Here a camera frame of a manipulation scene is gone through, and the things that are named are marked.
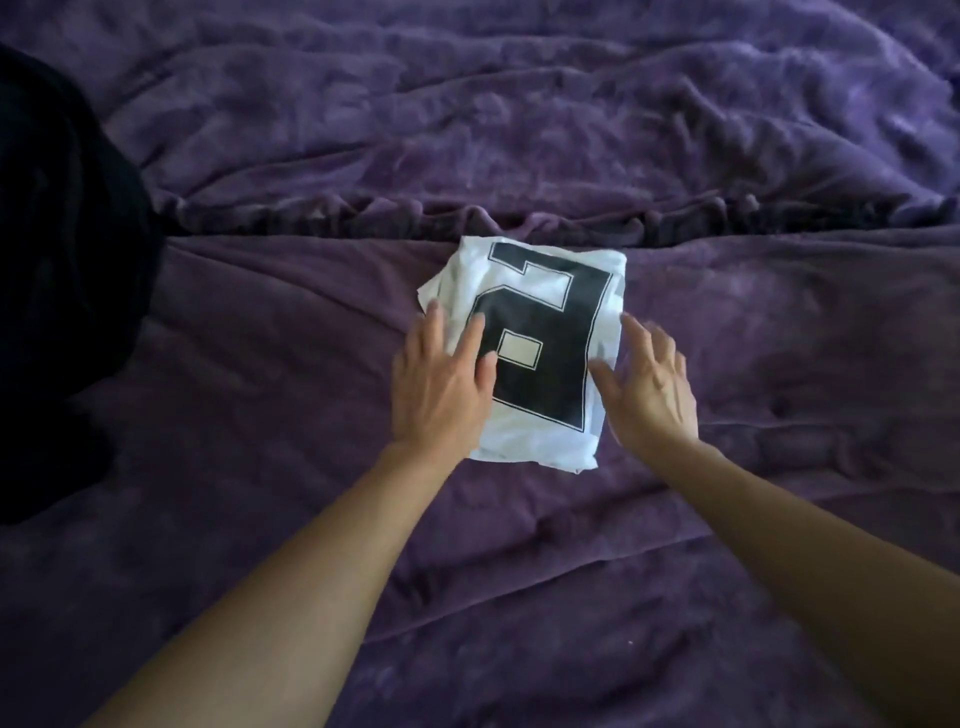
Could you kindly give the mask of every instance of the left hand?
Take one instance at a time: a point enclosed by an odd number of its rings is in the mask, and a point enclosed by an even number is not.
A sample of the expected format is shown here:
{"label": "left hand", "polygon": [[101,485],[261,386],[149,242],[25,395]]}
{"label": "left hand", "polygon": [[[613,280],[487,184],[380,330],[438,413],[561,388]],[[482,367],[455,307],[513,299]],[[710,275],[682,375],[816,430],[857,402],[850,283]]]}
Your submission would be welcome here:
{"label": "left hand", "polygon": [[450,356],[444,311],[432,301],[394,357],[395,442],[451,470],[479,444],[493,403],[496,352],[477,360],[483,329],[484,316],[476,314]]}

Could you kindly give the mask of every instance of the printed number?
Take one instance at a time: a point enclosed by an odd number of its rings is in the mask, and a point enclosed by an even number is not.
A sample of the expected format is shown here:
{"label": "printed number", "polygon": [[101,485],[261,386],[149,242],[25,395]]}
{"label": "printed number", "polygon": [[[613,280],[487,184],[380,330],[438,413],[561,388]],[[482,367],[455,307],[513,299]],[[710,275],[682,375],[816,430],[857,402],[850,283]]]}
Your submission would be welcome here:
{"label": "printed number", "polygon": [[488,258],[519,273],[473,302],[487,317],[480,355],[499,356],[493,398],[583,432],[587,349],[612,276],[511,243],[493,243]]}

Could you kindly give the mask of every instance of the black object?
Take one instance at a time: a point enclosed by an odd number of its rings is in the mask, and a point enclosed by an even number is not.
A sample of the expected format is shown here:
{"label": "black object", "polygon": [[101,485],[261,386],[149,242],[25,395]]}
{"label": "black object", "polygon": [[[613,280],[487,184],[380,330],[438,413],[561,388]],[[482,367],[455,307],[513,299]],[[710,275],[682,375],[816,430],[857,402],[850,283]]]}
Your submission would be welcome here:
{"label": "black object", "polygon": [[583,432],[587,423],[587,349],[612,276],[514,243],[493,243],[487,258],[524,276],[531,266],[551,271],[564,282],[560,286],[563,295],[555,301],[535,298],[508,285],[484,291],[473,300],[470,315],[487,317],[481,356],[499,351],[508,335],[524,339],[528,351],[535,352],[523,362],[508,358],[514,366],[498,368],[493,398]]}
{"label": "black object", "polygon": [[82,93],[0,45],[0,522],[106,474],[108,438],[67,398],[130,357],[162,244]]}

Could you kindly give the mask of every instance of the fleece blanket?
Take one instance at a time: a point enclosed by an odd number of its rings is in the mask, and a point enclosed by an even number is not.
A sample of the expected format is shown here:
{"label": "fleece blanket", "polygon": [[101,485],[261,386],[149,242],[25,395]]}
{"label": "fleece blanket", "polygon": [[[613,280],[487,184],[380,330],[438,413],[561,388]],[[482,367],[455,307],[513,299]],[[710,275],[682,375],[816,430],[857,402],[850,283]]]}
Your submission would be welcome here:
{"label": "fleece blanket", "polygon": [[[113,473],[0,529],[0,715],[70,726],[388,437],[459,235],[621,248],[703,436],[960,570],[960,14],[882,2],[28,0],[172,237]],[[705,525],[597,471],[465,463],[335,726],[871,726]]]}

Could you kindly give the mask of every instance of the forearm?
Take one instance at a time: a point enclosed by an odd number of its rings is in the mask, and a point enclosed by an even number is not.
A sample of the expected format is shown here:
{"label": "forearm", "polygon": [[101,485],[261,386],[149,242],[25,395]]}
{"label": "forearm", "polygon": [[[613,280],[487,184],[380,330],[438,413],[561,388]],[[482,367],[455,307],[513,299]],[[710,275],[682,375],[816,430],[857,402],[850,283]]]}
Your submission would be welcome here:
{"label": "forearm", "polygon": [[388,449],[120,691],[90,726],[323,724],[448,469]]}
{"label": "forearm", "polygon": [[960,577],[702,444],[645,460],[879,705],[911,724],[960,715]]}

